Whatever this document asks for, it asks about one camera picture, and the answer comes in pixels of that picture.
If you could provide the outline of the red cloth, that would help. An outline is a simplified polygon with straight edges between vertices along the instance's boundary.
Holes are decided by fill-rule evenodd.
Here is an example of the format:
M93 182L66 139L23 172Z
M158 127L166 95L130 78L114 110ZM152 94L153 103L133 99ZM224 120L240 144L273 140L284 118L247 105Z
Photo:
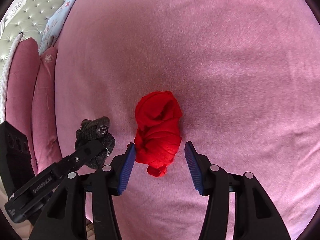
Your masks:
M162 177L180 147L182 111L172 92L152 92L137 103L135 120L136 162L146 164L147 172Z

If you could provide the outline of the pink embroidered pillow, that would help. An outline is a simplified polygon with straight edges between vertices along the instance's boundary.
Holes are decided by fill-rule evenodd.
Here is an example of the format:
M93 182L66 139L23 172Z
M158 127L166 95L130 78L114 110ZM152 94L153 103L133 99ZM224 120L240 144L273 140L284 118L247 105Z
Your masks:
M40 56L31 124L37 173L62 159L56 130L55 63L57 49L50 47Z

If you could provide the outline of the dark green sock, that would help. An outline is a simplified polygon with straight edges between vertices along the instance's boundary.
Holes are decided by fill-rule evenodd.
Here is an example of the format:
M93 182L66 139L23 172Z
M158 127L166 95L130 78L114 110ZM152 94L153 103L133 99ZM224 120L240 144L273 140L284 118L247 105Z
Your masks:
M84 119L81 122L81 127L76 131L75 150L92 140L99 141L104 147L99 154L86 163L86 166L91 169L101 168L114 149L116 141L113 135L108 132L109 127L110 119L103 116L95 120Z

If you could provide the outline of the pink folded quilt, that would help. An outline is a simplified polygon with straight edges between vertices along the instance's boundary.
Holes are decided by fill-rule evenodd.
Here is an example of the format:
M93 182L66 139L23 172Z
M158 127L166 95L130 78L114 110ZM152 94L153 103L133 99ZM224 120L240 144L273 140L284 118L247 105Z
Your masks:
M22 39L19 33L13 40L9 57L1 74L1 121L8 121L26 135L33 171L37 162L33 147L31 110L36 79L40 67L37 42Z

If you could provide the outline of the light blue pillow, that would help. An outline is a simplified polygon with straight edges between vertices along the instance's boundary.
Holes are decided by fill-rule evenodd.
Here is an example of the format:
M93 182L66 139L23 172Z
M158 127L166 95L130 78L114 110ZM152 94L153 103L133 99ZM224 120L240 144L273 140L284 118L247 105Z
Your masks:
M65 21L76 0L65 0L63 5L49 18L43 32L39 47L39 55L42 55L48 48L54 46L60 36Z

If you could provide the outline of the green tufted headboard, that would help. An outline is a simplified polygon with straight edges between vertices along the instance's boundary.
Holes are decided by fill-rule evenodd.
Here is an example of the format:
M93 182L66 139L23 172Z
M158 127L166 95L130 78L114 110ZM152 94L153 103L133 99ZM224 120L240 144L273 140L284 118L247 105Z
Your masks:
M51 16L65 0L20 0L1 21L1 69L4 68L12 43L18 34L41 43L43 31Z

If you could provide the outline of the pink bed sheet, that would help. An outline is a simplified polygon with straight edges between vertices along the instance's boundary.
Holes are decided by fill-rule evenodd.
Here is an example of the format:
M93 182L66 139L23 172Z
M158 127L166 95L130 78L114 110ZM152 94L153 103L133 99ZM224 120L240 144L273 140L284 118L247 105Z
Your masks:
M304 0L76 0L56 43L62 155L109 117L113 155L154 91L180 104L182 138L252 172L292 239L319 206L319 24Z

